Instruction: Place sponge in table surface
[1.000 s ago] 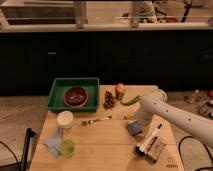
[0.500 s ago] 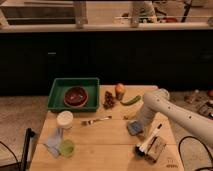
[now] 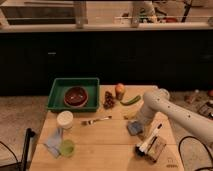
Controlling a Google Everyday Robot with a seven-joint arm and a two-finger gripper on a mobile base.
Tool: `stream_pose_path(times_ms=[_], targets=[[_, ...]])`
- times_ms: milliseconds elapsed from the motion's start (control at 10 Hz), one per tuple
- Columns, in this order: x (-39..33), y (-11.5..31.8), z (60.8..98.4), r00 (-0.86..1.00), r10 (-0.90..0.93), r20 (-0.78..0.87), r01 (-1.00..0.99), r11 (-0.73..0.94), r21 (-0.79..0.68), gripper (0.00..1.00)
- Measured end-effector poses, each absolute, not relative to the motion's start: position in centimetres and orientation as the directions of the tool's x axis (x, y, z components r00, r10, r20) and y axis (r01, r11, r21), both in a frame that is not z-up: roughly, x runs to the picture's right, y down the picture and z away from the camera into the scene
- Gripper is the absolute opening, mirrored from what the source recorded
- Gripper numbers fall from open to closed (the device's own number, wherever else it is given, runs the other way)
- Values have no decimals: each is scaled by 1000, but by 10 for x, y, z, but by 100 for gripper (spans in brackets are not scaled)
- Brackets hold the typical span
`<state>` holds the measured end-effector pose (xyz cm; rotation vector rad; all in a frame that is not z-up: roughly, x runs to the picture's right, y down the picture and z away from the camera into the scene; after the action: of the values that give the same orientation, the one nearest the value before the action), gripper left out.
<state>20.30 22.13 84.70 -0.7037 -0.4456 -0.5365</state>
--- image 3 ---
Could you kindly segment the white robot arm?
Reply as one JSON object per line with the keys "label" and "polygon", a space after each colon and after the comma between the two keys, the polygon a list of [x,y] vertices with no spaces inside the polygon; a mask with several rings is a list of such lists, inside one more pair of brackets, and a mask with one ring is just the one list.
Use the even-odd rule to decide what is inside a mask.
{"label": "white robot arm", "polygon": [[213,121],[169,101],[166,89],[155,89],[143,94],[143,104],[136,114],[137,120],[149,125],[157,112],[165,114],[201,142],[213,148]]}

